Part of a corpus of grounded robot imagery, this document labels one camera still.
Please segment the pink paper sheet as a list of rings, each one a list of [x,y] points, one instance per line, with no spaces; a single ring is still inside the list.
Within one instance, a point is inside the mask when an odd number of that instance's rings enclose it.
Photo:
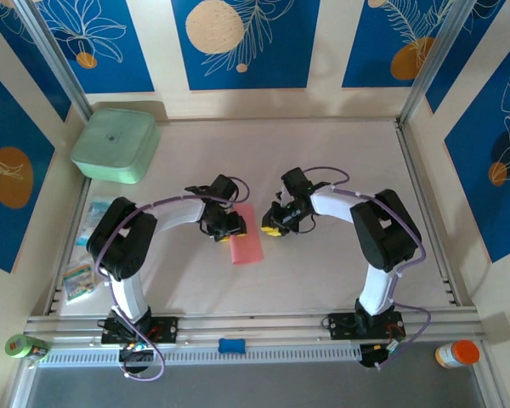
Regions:
[[[246,222],[246,233],[233,235],[229,240],[232,264],[247,265],[261,262],[264,259],[264,253],[253,205],[249,203],[237,204],[234,209]]]

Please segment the mint green square case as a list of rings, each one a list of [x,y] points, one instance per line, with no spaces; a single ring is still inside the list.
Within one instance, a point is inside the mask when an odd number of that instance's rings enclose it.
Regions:
[[[160,138],[151,114],[104,108],[92,114],[70,159],[88,178],[136,184],[147,173]]]

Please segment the blue bone-shaped clip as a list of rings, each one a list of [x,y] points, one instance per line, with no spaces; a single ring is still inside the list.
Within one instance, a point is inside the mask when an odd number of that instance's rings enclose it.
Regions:
[[[246,340],[238,338],[220,338],[218,340],[218,352],[220,354],[245,354]]]

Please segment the clear packet with blue print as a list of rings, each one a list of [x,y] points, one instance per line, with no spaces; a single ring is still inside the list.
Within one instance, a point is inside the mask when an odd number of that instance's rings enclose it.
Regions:
[[[100,220],[104,217],[111,203],[115,200],[110,196],[96,196],[88,204],[88,210],[82,217],[79,234],[76,238],[76,245],[84,247]]]

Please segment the black controller board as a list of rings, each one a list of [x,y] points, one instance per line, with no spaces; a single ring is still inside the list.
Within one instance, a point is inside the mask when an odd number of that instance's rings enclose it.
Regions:
[[[149,368],[154,350],[145,343],[129,343],[119,351],[119,363],[129,374],[139,374]]]
[[[380,371],[387,361],[397,356],[403,349],[404,347],[400,345],[392,346],[384,343],[361,344],[360,364],[367,369]]]

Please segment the clear packet with green print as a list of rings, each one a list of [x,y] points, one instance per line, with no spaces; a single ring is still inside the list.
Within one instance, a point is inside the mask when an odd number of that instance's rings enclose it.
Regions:
[[[70,262],[62,273],[65,303],[78,302],[95,290],[94,261],[89,255]]]

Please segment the green labelled cylinder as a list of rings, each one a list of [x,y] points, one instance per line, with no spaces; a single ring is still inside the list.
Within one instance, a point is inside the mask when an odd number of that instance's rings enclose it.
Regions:
[[[48,343],[35,337],[27,337],[26,346],[27,353],[25,357],[29,360],[44,360],[50,350]]]

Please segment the bottle with orange lid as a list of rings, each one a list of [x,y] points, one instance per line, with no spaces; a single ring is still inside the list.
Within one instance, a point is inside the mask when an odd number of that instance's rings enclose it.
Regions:
[[[446,369],[471,366],[479,362],[478,346],[470,340],[458,340],[439,346],[434,352],[437,362]]]

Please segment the green tape roll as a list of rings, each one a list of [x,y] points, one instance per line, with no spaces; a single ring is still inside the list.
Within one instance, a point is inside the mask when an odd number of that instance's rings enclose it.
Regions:
[[[4,352],[6,355],[14,359],[25,358],[29,354],[30,350],[30,341],[24,334],[13,335],[6,341],[4,345]]]

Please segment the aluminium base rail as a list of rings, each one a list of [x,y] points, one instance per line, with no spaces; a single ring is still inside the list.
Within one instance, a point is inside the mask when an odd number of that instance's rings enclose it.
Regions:
[[[485,330],[474,307],[436,308],[431,321],[418,338],[423,341],[484,339]],[[325,312],[309,314],[191,314],[178,317],[177,342],[206,344],[220,338],[244,338],[255,343],[328,342],[323,327]],[[103,315],[34,316],[28,319],[24,333],[62,343],[74,343],[98,337]]]

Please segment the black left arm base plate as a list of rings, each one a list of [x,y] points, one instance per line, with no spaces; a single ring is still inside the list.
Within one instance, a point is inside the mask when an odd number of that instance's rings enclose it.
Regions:
[[[143,318],[135,325],[153,343],[174,344],[178,335],[178,323],[179,319],[177,317],[150,317]],[[97,327],[102,330],[102,344],[125,344],[142,341],[139,334],[123,324],[116,316],[98,320]]]

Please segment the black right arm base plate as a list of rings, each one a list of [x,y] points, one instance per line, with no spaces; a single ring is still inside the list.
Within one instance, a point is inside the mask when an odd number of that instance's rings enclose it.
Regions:
[[[326,317],[331,340],[403,340],[406,336],[398,311],[369,316],[361,312],[332,313]]]

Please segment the aluminium side rail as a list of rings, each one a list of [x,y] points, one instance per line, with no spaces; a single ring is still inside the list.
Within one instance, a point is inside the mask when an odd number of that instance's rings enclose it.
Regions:
[[[75,206],[71,215],[70,222],[68,223],[65,243],[61,247],[59,263],[54,272],[53,279],[51,280],[46,303],[43,307],[44,315],[51,315],[55,313],[58,308],[57,304],[60,300],[61,294],[61,275],[63,269],[69,264],[71,259],[71,254],[77,239],[77,231],[82,220],[83,208],[85,207],[85,203],[88,198],[90,184],[91,180],[89,178],[82,178],[80,191],[75,201]]]
[[[394,125],[395,132],[399,141],[399,146],[405,159],[405,164],[416,194],[418,206],[420,207],[422,220],[428,234],[431,251],[435,257],[441,280],[443,281],[446,293],[448,294],[448,302],[450,305],[459,307],[462,305],[462,302],[461,299],[457,296],[454,279],[450,271],[450,265],[447,257],[445,256],[443,244],[439,238],[433,214],[429,206],[427,191],[424,188],[424,184],[422,182],[422,169],[417,164],[416,158],[414,157],[411,141],[407,138],[402,125],[399,122],[396,122]]]

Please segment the aluminium corner post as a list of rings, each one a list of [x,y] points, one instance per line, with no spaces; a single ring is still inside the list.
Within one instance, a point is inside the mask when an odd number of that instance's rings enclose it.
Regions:
[[[449,14],[434,39],[433,46],[411,86],[405,104],[396,118],[399,129],[402,129],[415,113],[476,2],[477,0],[454,0]]]
[[[15,9],[79,116],[88,122],[94,113],[80,82],[32,0],[13,0]]]

